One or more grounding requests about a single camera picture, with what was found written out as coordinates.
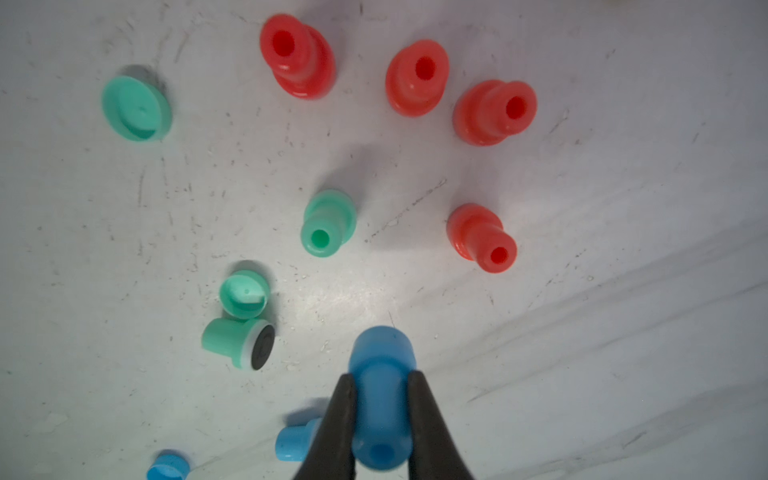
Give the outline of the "blue stamp cluster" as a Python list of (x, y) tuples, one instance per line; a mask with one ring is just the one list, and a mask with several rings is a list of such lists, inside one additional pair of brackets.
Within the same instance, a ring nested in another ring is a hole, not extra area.
[(416, 368), (412, 344), (396, 328), (369, 328), (353, 345), (349, 372), (357, 389), (357, 409), (352, 452), (371, 470), (395, 469), (412, 453), (407, 378)]

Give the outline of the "red stamp cluster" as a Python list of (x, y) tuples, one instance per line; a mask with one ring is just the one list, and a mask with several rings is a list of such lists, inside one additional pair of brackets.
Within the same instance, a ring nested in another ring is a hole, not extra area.
[(468, 89), (457, 101), (453, 127), (474, 146), (492, 146), (525, 131), (537, 113), (534, 89), (525, 82), (486, 80)]

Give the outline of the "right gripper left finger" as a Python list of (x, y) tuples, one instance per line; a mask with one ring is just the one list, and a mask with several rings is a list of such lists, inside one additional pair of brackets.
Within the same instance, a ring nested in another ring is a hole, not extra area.
[(357, 414), (357, 388), (354, 376), (340, 376), (328, 409), (307, 457), (294, 480), (353, 480), (356, 460), (352, 453)]

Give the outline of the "green stamp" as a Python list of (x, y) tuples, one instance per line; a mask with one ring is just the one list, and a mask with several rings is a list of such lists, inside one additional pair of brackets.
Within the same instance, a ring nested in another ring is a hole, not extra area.
[(228, 357), (237, 369), (258, 371), (267, 363), (275, 338), (275, 327), (267, 320), (218, 318), (204, 329), (201, 344), (206, 351)]
[(356, 220), (356, 207), (346, 193), (323, 190), (312, 197), (305, 209), (300, 233), (302, 246), (315, 257), (330, 257), (351, 239)]

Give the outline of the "blue cap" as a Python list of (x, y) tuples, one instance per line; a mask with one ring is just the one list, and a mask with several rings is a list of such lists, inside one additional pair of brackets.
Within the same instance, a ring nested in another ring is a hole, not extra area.
[(147, 480), (186, 480), (191, 471), (187, 460), (177, 454), (159, 455), (146, 472)]

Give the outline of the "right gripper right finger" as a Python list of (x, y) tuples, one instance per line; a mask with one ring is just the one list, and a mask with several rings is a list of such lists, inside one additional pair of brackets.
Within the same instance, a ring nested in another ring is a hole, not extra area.
[(411, 480), (473, 479), (448, 431), (423, 372), (407, 378), (408, 414), (413, 450), (408, 460)]

